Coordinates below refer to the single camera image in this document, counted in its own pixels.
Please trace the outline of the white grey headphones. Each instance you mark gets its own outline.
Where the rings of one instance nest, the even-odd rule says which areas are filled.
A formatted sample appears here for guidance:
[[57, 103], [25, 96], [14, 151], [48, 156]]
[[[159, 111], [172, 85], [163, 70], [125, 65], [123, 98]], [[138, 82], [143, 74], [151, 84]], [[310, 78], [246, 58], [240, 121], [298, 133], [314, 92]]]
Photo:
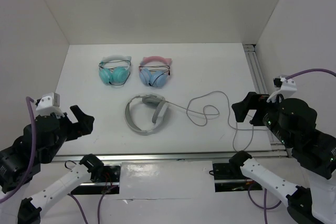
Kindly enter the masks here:
[[165, 122], [169, 103], [155, 93], [141, 93], [126, 102], [124, 119], [127, 126], [139, 135], [151, 135], [159, 131]]

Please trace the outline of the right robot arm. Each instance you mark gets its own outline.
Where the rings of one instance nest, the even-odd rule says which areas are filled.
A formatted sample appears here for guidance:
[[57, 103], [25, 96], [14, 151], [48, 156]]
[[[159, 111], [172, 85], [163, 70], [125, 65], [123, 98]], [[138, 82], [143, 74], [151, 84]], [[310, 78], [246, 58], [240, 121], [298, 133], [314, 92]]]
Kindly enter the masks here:
[[237, 122], [250, 110], [253, 126], [265, 126], [285, 146], [292, 158], [307, 172], [309, 187], [291, 183], [260, 165], [245, 151], [229, 160], [235, 178], [245, 176], [271, 192], [287, 208], [296, 223], [335, 223], [335, 137], [316, 129], [317, 112], [296, 98], [249, 92], [232, 105]]

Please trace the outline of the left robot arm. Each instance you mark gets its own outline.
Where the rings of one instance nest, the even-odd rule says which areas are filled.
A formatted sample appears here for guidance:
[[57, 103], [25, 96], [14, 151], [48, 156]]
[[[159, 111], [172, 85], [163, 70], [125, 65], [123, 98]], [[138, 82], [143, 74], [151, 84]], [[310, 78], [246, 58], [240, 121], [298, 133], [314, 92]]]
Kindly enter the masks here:
[[52, 206], [80, 184], [103, 177], [103, 162], [87, 154], [50, 186], [30, 197], [24, 196], [41, 165], [49, 164], [64, 142], [92, 132], [94, 117], [83, 113], [77, 105], [70, 109], [76, 123], [67, 116], [34, 117], [30, 113], [31, 123], [24, 128], [24, 134], [1, 151], [1, 223], [40, 223]]

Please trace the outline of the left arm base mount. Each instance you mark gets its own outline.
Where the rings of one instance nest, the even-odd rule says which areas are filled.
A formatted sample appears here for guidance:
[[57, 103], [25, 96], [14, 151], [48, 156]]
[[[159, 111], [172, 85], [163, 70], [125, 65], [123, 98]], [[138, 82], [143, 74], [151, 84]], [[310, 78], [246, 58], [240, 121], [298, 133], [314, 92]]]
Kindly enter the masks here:
[[105, 164], [101, 175], [82, 183], [71, 191], [72, 195], [108, 195], [119, 194], [120, 191], [121, 164]]

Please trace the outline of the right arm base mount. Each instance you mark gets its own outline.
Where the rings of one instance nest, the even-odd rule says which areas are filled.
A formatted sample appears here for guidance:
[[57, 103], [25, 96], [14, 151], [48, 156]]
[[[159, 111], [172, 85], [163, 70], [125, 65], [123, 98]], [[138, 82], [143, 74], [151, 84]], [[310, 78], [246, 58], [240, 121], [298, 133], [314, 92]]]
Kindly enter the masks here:
[[213, 163], [213, 168], [208, 172], [214, 179], [215, 192], [232, 192], [261, 190], [262, 187], [250, 178], [233, 172], [229, 163]]

